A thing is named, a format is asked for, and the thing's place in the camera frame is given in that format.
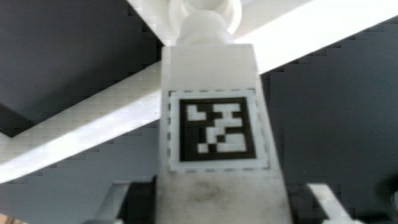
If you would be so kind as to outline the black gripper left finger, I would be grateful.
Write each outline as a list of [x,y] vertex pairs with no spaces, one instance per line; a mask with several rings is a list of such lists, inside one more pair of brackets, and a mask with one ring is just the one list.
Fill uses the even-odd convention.
[[116,182],[86,224],[155,224],[157,178]]

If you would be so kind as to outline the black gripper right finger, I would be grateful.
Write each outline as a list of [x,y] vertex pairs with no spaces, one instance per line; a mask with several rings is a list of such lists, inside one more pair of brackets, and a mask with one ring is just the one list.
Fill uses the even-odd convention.
[[296,224],[365,224],[353,216],[328,183],[289,184]]

